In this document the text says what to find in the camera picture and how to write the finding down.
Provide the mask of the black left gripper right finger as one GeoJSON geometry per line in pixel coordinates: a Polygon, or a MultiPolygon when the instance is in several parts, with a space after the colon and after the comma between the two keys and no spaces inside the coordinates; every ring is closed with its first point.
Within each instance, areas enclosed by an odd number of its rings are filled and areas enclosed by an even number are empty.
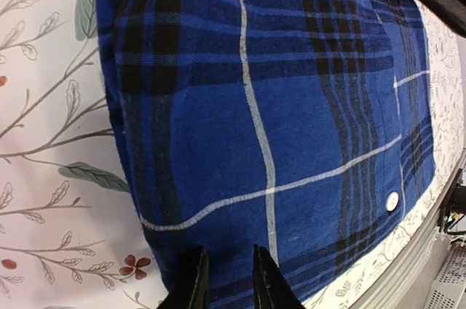
{"type": "Polygon", "coordinates": [[[258,309],[302,309],[269,251],[258,245],[253,250],[253,298],[258,309]]]}

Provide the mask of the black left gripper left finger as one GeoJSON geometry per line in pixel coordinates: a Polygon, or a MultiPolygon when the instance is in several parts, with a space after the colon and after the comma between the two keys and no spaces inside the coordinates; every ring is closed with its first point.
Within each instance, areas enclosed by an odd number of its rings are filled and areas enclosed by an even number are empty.
{"type": "Polygon", "coordinates": [[[181,277],[161,301],[159,309],[205,309],[209,307],[209,257],[197,246],[181,257],[181,277]]]}

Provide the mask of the dark blue plaid shirt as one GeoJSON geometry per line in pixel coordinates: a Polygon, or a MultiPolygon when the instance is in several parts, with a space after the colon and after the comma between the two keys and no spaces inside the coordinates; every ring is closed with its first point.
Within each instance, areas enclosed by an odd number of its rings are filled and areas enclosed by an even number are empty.
{"type": "Polygon", "coordinates": [[[253,247],[300,300],[378,246],[435,175],[414,0],[96,0],[111,126],[162,282],[210,260],[253,307],[253,247]]]}

